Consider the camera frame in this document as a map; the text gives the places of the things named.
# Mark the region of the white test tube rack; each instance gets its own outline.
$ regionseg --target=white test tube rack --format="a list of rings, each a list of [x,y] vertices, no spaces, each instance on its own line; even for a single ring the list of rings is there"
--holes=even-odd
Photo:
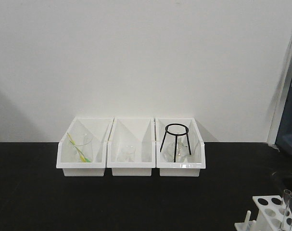
[[[274,196],[253,196],[253,201],[257,205],[259,212],[257,220],[250,221],[251,211],[247,211],[244,222],[234,223],[237,231],[278,231],[283,220],[283,210],[281,209],[281,197]],[[292,223],[291,213],[288,213],[284,220],[283,227],[288,227]]]

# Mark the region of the small glass beaker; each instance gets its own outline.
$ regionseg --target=small glass beaker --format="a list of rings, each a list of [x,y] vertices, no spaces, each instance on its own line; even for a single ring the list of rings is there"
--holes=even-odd
[[[135,161],[135,147],[127,145],[121,149],[118,157],[119,162],[134,162]]]
[[[75,150],[75,156],[77,162],[92,162],[92,134],[84,133],[80,137],[72,138],[68,133],[69,141]]]

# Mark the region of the black table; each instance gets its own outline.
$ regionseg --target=black table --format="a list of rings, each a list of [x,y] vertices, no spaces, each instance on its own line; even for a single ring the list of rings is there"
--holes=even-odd
[[[57,143],[0,143],[0,231],[225,230],[256,219],[254,195],[280,194],[271,174],[292,170],[263,143],[206,143],[198,178],[65,177]]]

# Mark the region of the black wire stand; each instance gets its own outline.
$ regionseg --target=black wire stand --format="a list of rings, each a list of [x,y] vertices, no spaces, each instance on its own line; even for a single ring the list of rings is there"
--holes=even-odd
[[[184,127],[185,128],[185,132],[184,133],[181,133],[181,134],[175,134],[175,133],[172,133],[170,131],[168,131],[168,128],[172,125],[176,125],[176,126],[181,126],[181,127]],[[189,128],[183,124],[168,124],[166,127],[165,127],[165,134],[164,134],[164,137],[163,137],[163,141],[162,141],[162,145],[161,145],[161,149],[160,149],[160,152],[162,151],[162,148],[163,148],[163,144],[164,144],[164,141],[165,141],[165,138],[166,138],[166,134],[169,134],[169,135],[172,135],[172,136],[175,136],[176,137],[176,140],[175,140],[175,154],[174,154],[174,163],[176,162],[176,154],[177,154],[177,141],[178,141],[178,136],[185,136],[186,135],[186,139],[188,141],[188,148],[189,148],[189,153],[191,155],[191,152],[190,152],[190,141],[189,141]]]

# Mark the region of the white storage tray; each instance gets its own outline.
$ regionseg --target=white storage tray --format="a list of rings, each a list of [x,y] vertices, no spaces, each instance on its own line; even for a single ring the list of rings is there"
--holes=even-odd
[[[183,163],[168,162],[163,153],[175,136],[166,135],[162,152],[160,152],[165,127],[168,124],[180,123],[189,128],[191,155]],[[204,142],[194,118],[155,118],[156,132],[156,167],[160,169],[160,176],[198,177],[200,169],[205,168]]]
[[[122,150],[135,149],[134,160],[125,162]],[[151,176],[155,168],[155,135],[153,118],[116,118],[108,142],[107,167],[113,176]]]
[[[106,167],[107,142],[111,132],[113,118],[75,117],[58,144],[57,168],[62,168],[65,176],[103,176]],[[67,133],[77,135],[87,129],[92,138],[92,162],[78,163],[72,157],[72,146]]]

